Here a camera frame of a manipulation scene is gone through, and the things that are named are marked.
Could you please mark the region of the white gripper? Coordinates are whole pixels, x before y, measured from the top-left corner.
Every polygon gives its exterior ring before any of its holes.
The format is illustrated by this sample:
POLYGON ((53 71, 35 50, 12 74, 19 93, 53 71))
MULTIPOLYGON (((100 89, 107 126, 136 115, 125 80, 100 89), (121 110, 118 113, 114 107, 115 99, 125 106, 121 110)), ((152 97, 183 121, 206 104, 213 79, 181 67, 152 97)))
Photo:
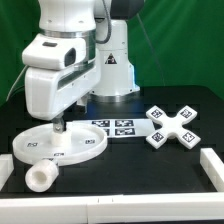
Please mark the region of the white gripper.
POLYGON ((73 103, 88 94, 101 76, 98 59, 90 64, 70 66, 60 71, 30 67, 25 75, 25 96, 29 114, 37 119, 52 120, 53 130, 63 133, 66 125, 61 116, 73 103))

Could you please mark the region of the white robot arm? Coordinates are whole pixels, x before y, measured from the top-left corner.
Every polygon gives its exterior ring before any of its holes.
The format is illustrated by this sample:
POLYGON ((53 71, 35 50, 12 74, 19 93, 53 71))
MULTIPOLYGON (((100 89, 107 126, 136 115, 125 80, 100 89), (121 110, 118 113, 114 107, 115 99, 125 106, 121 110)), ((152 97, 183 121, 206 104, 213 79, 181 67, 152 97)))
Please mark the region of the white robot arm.
POLYGON ((135 95, 127 21, 144 0, 38 0, 40 33, 22 53, 29 114, 66 131, 63 112, 88 99, 122 102, 135 95))

